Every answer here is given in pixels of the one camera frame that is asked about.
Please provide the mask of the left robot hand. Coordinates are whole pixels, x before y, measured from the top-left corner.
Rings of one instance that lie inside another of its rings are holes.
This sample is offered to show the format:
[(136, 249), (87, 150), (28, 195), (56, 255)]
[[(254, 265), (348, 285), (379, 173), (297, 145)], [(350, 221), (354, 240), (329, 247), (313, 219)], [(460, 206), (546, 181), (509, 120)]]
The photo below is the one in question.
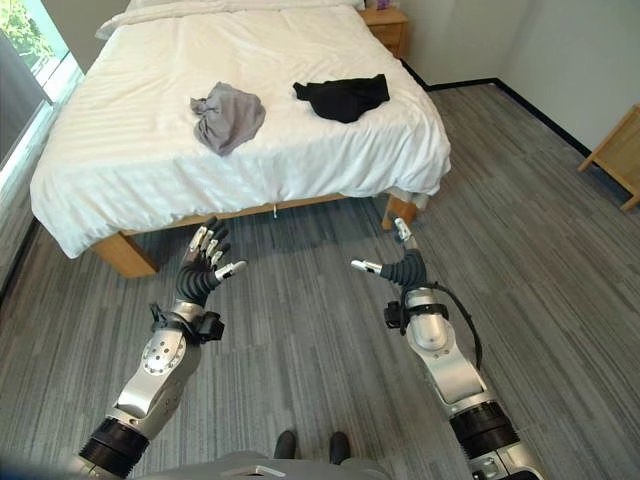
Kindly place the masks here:
[(215, 216), (202, 223), (195, 231), (176, 277), (175, 293), (178, 301), (204, 307), (209, 295), (223, 281), (248, 266), (246, 260), (220, 264), (230, 249), (228, 234), (225, 221)]

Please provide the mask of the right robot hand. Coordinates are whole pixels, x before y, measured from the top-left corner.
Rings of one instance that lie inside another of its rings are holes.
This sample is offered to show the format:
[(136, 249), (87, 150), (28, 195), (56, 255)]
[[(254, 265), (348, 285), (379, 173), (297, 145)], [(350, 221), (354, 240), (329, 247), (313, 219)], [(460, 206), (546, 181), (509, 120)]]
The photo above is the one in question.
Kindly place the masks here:
[(401, 217), (393, 220), (396, 239), (403, 247), (404, 255), (394, 263), (377, 264), (367, 260), (354, 259), (352, 268), (371, 273), (409, 289), (424, 287), (427, 283), (427, 271), (418, 243), (408, 224)]

